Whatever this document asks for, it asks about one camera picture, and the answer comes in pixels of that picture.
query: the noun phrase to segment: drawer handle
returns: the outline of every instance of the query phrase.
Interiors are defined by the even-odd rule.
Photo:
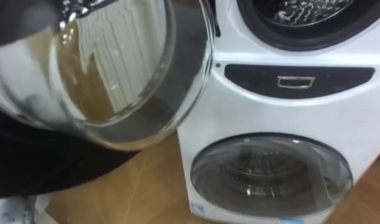
[[[315,77],[289,77],[289,76],[278,76],[278,87],[289,88],[293,90],[307,90],[311,88],[314,84]],[[288,85],[282,84],[284,81],[308,81],[306,85]]]

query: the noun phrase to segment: wooden floor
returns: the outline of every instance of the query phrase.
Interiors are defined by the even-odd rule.
[[[99,179],[54,194],[60,224],[207,224],[188,212],[176,136]],[[380,161],[359,181],[329,224],[380,224]]]

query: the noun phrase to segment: white washing machine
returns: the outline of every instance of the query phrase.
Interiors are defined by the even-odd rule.
[[[216,2],[214,68],[178,129],[190,209],[227,223],[323,223],[380,153],[380,0],[346,32],[312,38],[250,19],[257,2]]]

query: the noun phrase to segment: label sticker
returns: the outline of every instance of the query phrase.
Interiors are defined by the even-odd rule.
[[[281,223],[306,224],[302,218],[280,218]]]
[[[200,205],[197,203],[191,202],[190,203],[190,210],[191,210],[191,213],[193,213],[194,215],[204,216],[204,214],[205,214],[205,211],[203,209],[203,205]]]

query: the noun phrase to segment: washing machine door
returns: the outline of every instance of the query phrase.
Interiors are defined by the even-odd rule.
[[[304,217],[336,205],[353,185],[334,149],[278,134],[222,140],[193,162],[195,190],[211,204],[253,217]]]
[[[208,0],[0,0],[0,110],[141,149],[200,96],[213,33]]]
[[[244,22],[265,43],[284,50],[326,48],[380,18],[380,0],[236,0]]]

